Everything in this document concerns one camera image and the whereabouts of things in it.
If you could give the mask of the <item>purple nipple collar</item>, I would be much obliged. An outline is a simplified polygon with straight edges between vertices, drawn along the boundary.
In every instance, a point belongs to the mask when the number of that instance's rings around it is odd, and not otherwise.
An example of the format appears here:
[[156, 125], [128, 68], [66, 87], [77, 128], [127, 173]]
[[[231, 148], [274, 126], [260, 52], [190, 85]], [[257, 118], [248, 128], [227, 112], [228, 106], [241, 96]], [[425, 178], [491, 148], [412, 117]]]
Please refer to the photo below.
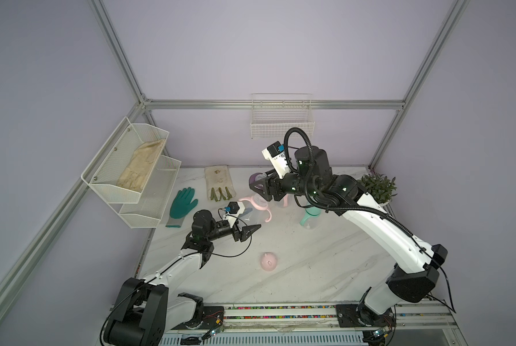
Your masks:
[[267, 177], [267, 175], [265, 173], [254, 173], [249, 178], [249, 184], [255, 183], [256, 181], [264, 179], [265, 177]]

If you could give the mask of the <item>clear baby bottle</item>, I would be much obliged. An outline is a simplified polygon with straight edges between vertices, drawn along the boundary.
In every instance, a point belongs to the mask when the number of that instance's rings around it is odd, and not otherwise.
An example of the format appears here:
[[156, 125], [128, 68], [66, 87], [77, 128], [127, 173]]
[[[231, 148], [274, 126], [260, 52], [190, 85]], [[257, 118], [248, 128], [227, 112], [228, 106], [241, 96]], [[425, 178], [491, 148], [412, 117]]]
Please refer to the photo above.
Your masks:
[[245, 212], [243, 212], [241, 219], [250, 226], [266, 223], [269, 216], [270, 215], [266, 210], [258, 210], [255, 207], [248, 205], [245, 206]]

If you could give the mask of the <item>pink bottle cap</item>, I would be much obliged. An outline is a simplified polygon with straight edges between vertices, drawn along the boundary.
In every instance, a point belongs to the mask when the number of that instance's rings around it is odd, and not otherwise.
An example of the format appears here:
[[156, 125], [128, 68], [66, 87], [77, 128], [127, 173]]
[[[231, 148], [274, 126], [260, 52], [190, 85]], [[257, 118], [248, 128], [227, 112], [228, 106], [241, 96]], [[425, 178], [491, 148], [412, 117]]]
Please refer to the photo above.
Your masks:
[[264, 253], [260, 258], [260, 266], [264, 271], [274, 271], [278, 266], [278, 258], [272, 252]]

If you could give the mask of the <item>mint green bottle cap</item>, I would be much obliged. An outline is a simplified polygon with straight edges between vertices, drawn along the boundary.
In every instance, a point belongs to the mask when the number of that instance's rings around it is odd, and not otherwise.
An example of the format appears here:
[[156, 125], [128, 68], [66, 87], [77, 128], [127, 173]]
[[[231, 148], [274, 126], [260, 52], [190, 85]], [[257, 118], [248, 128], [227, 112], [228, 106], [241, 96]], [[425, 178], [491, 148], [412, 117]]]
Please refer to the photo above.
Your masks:
[[323, 210], [314, 206], [311, 206], [310, 208], [306, 209], [306, 214], [310, 217], [318, 217], [321, 215], [322, 212]]

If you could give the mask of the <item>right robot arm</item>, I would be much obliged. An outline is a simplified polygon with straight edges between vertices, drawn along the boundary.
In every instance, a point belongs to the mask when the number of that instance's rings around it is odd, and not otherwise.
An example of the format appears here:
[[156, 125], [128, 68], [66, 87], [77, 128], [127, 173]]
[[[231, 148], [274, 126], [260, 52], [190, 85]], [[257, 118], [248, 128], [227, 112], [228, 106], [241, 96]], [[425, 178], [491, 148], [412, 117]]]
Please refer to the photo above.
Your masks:
[[386, 213], [375, 198], [354, 178], [334, 174], [327, 153], [305, 146], [289, 159], [286, 148], [276, 141], [262, 150], [272, 169], [250, 187], [267, 201], [287, 195], [303, 197], [309, 207], [333, 212], [360, 227], [395, 261], [387, 278], [369, 288], [357, 312], [377, 317], [401, 301], [418, 303], [432, 293], [448, 255], [442, 245], [430, 245]]

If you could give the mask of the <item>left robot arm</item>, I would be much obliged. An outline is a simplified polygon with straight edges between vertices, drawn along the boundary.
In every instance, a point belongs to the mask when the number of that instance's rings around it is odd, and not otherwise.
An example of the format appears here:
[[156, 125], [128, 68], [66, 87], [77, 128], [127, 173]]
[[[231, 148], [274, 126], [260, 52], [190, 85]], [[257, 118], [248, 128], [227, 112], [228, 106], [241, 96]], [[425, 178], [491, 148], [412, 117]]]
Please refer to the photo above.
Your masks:
[[177, 327], [190, 330], [205, 320], [203, 298], [179, 290], [194, 273], [215, 255], [214, 241], [230, 237], [252, 243], [261, 224], [240, 218], [244, 207], [230, 203], [217, 221], [209, 210], [193, 216], [190, 233], [180, 254], [145, 278], [128, 278], [121, 286], [114, 306], [99, 333], [101, 345], [158, 345], [164, 333]]

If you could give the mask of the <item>beige glove green fingertips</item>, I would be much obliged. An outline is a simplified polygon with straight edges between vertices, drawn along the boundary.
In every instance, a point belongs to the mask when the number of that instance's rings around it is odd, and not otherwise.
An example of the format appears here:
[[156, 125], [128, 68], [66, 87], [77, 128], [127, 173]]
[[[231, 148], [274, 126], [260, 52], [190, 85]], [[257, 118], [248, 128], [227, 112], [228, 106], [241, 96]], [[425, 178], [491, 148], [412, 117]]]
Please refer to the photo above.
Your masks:
[[229, 168], [226, 165], [206, 167], [204, 173], [210, 201], [228, 201], [236, 197]]

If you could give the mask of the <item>green rubber glove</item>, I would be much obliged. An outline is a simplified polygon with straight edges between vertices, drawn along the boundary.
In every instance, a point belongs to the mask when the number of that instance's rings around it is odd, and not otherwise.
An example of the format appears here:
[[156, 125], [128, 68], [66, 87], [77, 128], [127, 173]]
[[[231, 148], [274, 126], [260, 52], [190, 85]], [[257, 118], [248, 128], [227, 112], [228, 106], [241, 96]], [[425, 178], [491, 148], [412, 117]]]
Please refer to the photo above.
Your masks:
[[197, 206], [198, 199], [195, 198], [195, 189], [186, 187], [179, 190], [172, 202], [167, 228], [180, 228], [184, 218]]

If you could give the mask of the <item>lower white mesh shelf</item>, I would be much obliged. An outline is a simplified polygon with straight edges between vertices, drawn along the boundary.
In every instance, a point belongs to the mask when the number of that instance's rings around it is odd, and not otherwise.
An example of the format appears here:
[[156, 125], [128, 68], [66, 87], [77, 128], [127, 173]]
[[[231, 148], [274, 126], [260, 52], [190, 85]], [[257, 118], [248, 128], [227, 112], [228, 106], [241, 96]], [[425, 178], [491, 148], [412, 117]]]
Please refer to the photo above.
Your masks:
[[156, 228], [163, 218], [181, 161], [161, 155], [137, 204], [124, 204], [119, 217], [131, 229]]

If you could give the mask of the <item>potted green plant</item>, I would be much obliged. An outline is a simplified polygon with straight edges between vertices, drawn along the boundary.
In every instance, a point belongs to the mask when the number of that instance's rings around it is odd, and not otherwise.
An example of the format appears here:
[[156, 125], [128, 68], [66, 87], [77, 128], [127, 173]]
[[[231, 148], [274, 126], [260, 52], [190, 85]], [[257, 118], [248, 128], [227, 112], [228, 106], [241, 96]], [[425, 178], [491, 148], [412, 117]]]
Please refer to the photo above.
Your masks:
[[363, 175], [358, 181], [380, 206], [386, 206], [397, 195], [395, 177], [370, 173]]

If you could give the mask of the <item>beige glove in shelf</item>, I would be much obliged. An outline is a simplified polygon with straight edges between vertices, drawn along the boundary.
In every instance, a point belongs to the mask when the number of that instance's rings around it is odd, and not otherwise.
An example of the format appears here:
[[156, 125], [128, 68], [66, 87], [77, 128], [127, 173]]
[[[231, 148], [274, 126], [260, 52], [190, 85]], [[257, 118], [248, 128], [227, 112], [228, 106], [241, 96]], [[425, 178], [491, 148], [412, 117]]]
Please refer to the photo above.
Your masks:
[[166, 139], [161, 139], [141, 144], [134, 151], [131, 161], [120, 175], [116, 185], [142, 193], [165, 143]]

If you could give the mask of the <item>upper white mesh shelf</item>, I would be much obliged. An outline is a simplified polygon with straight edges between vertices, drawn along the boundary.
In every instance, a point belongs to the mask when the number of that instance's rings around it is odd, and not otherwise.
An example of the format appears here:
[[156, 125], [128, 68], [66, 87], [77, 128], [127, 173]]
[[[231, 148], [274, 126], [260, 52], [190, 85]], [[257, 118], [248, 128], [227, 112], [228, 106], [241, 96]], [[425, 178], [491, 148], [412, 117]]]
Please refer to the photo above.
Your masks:
[[[124, 118], [110, 135], [106, 144], [93, 158], [81, 175], [82, 182], [92, 189], [105, 203], [136, 204], [141, 199], [157, 165], [159, 155], [164, 150], [169, 132], [146, 124], [132, 123]], [[127, 184], [128, 174], [135, 170], [131, 163], [140, 148], [151, 147], [155, 158], [144, 164], [142, 175], [135, 187]]]

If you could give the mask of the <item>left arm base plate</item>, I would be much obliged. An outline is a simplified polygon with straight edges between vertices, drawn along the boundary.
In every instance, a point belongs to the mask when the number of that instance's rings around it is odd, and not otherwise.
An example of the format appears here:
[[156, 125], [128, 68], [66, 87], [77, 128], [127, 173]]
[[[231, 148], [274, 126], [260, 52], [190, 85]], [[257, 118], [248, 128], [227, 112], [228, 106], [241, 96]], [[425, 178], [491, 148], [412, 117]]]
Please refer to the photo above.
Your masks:
[[197, 314], [194, 322], [187, 322], [189, 330], [209, 330], [219, 322], [223, 322], [225, 308], [223, 306], [204, 306], [203, 311]]

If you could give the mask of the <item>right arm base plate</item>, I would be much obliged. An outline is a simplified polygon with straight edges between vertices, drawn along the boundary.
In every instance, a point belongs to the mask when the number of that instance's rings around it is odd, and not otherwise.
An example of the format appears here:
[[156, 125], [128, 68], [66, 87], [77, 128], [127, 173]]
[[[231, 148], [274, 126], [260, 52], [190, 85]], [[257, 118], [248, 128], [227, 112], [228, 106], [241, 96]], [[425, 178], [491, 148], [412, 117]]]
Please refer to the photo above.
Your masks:
[[391, 309], [387, 309], [383, 314], [376, 314], [364, 304], [337, 304], [335, 310], [341, 328], [393, 327], [395, 325]]

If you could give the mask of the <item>aluminium front rail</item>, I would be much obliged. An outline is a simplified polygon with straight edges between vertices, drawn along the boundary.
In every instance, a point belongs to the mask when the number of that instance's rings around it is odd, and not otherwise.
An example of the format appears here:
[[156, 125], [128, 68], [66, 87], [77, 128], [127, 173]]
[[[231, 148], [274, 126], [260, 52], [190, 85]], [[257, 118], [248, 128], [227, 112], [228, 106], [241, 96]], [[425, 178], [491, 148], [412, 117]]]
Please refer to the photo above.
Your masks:
[[[353, 302], [259, 303], [259, 304], [206, 304], [223, 306], [223, 327], [228, 332], [292, 332], [340, 330], [335, 306]], [[391, 330], [454, 329], [457, 322], [450, 310], [430, 300], [419, 304], [400, 303], [390, 308], [395, 325]], [[351, 330], [376, 330], [381, 327], [350, 327]]]

